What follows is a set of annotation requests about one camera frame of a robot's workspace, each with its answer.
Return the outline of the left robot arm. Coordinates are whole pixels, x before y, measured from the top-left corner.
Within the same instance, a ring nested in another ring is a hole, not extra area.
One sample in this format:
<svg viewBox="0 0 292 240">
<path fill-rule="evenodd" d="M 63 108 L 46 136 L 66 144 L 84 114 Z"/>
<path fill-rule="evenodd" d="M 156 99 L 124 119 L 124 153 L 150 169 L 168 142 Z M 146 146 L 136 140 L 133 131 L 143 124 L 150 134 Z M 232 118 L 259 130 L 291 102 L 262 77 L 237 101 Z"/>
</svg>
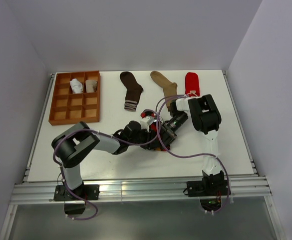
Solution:
<svg viewBox="0 0 292 240">
<path fill-rule="evenodd" d="M 161 144 L 154 129 L 143 129 L 141 124 L 130 121 L 123 129 L 112 135 L 97 133 L 81 121 L 59 136 L 51 143 L 54 149 L 53 159 L 59 158 L 62 176 L 67 184 L 65 194 L 72 200 L 83 195 L 83 180 L 80 163 L 92 150 L 119 155 L 129 146 L 140 146 L 146 150 L 157 150 Z"/>
</svg>

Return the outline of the black orange argyle sock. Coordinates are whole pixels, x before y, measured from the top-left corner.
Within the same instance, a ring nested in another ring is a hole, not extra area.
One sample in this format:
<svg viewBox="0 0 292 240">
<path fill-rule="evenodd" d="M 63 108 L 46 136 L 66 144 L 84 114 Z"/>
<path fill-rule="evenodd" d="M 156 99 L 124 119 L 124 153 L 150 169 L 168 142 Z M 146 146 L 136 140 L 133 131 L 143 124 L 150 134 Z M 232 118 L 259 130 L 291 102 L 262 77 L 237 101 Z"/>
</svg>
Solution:
<svg viewBox="0 0 292 240">
<path fill-rule="evenodd" d="M 156 122 L 152 125 L 152 128 L 149 131 L 146 131 L 146 142 L 149 142 L 150 140 L 152 140 L 154 137 L 157 136 Z M 151 143 L 149 143 L 147 145 L 143 145 L 142 148 L 145 150 L 149 150 L 149 151 L 161 151 L 161 152 L 166 151 L 162 147 L 158 138 L 156 138 L 155 140 L 153 140 Z"/>
</svg>

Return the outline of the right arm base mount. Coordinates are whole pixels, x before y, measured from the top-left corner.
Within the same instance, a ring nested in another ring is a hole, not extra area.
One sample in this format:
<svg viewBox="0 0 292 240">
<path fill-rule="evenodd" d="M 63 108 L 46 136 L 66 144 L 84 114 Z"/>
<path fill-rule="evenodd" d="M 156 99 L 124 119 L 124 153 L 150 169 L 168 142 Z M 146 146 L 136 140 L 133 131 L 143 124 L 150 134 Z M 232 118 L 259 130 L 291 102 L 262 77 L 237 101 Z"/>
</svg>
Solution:
<svg viewBox="0 0 292 240">
<path fill-rule="evenodd" d="M 210 183 L 208 180 L 197 180 L 186 182 L 186 188 L 183 190 L 183 194 L 190 198 L 203 198 L 200 200 L 203 211 L 205 213 L 214 214 L 223 206 L 222 197 L 225 197 L 226 201 L 229 200 L 231 190 L 226 180 L 220 183 Z"/>
</svg>

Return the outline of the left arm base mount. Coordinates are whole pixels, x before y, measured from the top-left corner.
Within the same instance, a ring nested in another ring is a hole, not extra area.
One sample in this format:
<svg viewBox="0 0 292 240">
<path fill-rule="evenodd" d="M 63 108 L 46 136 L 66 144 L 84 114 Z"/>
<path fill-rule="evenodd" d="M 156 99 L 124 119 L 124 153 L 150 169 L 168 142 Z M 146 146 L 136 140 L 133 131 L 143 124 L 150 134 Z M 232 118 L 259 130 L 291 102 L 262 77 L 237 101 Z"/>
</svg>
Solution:
<svg viewBox="0 0 292 240">
<path fill-rule="evenodd" d="M 86 210 L 87 203 L 66 203 L 70 201 L 96 201 L 99 197 L 99 185 L 98 184 L 82 184 L 78 188 L 72 190 L 70 193 L 67 188 L 61 184 L 55 188 L 53 201 L 64 202 L 64 212 L 67 215 L 79 216 Z"/>
</svg>

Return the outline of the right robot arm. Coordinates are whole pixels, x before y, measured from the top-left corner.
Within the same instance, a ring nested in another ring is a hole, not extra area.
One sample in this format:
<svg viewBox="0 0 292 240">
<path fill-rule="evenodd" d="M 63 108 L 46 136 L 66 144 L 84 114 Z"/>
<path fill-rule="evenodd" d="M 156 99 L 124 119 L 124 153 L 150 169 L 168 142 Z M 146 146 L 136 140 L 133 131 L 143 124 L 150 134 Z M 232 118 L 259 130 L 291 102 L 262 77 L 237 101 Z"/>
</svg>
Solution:
<svg viewBox="0 0 292 240">
<path fill-rule="evenodd" d="M 180 159 L 203 157 L 201 188 L 198 192 L 213 195 L 220 191 L 230 192 L 230 178 L 219 159 L 218 131 L 222 122 L 221 114 L 210 94 L 204 96 L 174 95 L 164 98 L 164 103 L 171 102 L 172 119 L 165 125 L 159 122 L 162 108 L 156 113 L 156 134 L 161 147 L 170 155 Z M 207 152 L 192 155 L 177 155 L 167 149 L 160 134 L 162 129 L 174 133 L 187 118 L 191 118 L 194 129 L 202 136 L 203 149 Z"/>
</svg>

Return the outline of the beige and red reindeer sock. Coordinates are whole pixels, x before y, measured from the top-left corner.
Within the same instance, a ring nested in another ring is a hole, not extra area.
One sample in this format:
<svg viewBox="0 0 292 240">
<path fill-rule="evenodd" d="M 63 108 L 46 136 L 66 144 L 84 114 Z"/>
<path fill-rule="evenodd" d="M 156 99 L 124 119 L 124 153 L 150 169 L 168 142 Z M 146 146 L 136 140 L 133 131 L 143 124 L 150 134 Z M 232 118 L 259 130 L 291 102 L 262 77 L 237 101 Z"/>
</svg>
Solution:
<svg viewBox="0 0 292 240">
<path fill-rule="evenodd" d="M 95 93 L 97 91 L 98 82 L 93 79 L 88 79 L 85 81 L 85 87 L 87 93 Z"/>
</svg>

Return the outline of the white sock with black stripes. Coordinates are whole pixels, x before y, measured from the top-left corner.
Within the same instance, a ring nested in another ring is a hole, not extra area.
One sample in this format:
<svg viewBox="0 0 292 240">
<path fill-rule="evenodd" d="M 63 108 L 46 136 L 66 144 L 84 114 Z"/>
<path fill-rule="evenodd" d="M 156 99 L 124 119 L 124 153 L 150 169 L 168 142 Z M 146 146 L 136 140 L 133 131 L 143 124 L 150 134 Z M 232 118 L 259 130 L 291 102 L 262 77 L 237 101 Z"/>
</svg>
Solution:
<svg viewBox="0 0 292 240">
<path fill-rule="evenodd" d="M 70 81 L 70 87 L 73 94 L 82 94 L 83 93 L 83 84 L 76 78 L 73 78 Z"/>
</svg>

